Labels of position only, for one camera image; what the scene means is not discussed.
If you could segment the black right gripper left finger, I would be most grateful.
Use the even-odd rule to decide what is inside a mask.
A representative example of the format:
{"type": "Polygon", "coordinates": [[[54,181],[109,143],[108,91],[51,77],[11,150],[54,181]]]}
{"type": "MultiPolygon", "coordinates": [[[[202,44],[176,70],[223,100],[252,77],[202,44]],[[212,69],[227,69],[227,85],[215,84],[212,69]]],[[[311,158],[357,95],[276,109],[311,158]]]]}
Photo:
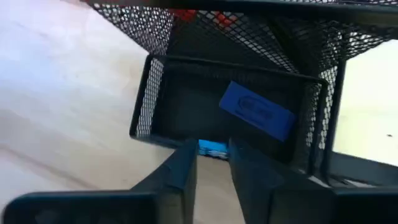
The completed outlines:
{"type": "Polygon", "coordinates": [[[156,224],[193,224],[198,141],[189,139],[131,190],[150,192],[156,224]]]}

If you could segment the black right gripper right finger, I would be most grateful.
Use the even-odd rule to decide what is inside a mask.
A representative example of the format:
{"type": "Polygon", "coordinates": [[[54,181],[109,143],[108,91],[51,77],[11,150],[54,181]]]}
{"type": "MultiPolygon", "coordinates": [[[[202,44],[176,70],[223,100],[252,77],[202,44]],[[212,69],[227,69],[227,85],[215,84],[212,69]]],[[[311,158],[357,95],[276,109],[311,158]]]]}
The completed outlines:
{"type": "Polygon", "coordinates": [[[229,139],[229,166],[246,224],[328,224],[332,190],[229,139]]]}

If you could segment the teal binder clip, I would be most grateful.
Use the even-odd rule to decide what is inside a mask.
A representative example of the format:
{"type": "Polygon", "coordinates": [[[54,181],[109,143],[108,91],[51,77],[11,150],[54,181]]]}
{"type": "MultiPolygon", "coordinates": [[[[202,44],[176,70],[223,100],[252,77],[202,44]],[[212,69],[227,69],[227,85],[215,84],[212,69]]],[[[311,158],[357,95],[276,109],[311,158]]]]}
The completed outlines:
{"type": "Polygon", "coordinates": [[[221,160],[228,160],[228,147],[222,142],[213,142],[200,139],[198,141],[199,155],[213,157],[221,160]]]}

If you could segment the blue eraser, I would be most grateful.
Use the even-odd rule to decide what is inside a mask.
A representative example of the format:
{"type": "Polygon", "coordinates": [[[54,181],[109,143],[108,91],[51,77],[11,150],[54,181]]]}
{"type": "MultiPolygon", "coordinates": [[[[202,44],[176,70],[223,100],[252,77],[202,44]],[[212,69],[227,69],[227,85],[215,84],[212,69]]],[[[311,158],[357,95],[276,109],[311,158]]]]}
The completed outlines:
{"type": "Polygon", "coordinates": [[[219,107],[280,141],[288,138],[296,119],[291,111],[236,82],[228,85],[219,107]]]}

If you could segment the black mesh desk organizer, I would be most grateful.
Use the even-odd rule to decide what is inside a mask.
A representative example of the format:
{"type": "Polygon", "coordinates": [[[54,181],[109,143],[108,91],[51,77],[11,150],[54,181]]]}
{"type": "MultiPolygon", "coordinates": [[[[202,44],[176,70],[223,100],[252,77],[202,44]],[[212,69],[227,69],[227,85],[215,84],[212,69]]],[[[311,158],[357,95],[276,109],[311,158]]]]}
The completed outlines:
{"type": "Polygon", "coordinates": [[[148,52],[130,137],[176,148],[240,138],[320,175],[398,185],[398,167],[333,151],[349,59],[398,40],[398,0],[82,0],[148,52]],[[169,9],[231,12],[222,28],[169,9]],[[296,115],[285,141],[219,107],[236,82],[296,115]]]}

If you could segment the yellow sticky note pad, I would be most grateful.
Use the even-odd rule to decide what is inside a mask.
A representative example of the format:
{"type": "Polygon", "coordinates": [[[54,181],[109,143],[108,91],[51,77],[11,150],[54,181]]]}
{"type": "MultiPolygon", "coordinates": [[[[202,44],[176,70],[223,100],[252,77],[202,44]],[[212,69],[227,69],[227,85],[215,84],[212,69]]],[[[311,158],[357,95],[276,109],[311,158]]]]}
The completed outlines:
{"type": "Polygon", "coordinates": [[[347,61],[333,149],[398,166],[398,40],[347,61]]]}

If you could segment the red-handled scissors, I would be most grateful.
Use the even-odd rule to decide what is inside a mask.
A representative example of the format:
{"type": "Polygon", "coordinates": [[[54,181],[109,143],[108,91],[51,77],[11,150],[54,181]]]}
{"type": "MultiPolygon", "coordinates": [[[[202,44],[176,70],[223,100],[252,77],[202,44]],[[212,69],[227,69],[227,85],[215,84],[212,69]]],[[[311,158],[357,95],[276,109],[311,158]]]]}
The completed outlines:
{"type": "Polygon", "coordinates": [[[186,22],[191,22],[198,16],[204,16],[208,19],[211,19],[214,23],[218,24],[222,28],[229,27],[238,20],[238,16],[232,14],[231,12],[205,12],[194,9],[169,9],[169,12],[186,22]]]}

